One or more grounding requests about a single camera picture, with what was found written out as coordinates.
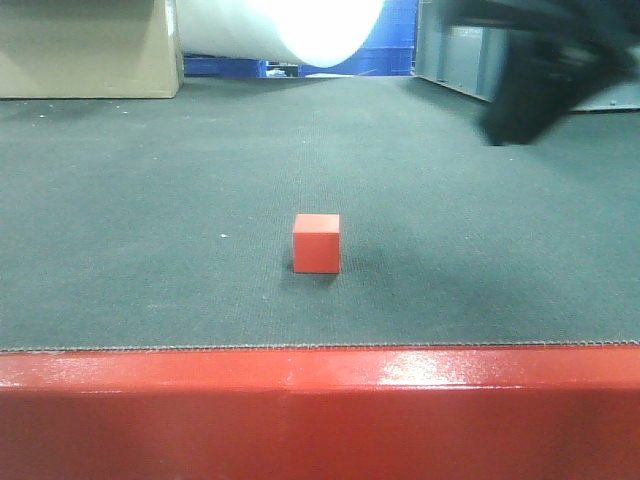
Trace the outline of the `black blurred gripper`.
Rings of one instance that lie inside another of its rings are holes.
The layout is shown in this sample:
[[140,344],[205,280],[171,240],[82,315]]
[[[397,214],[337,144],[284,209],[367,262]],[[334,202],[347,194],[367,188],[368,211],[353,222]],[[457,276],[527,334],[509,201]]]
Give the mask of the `black blurred gripper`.
[[479,121],[494,146],[536,141],[583,101],[639,76],[636,1],[444,1],[447,27],[502,29],[506,55]]

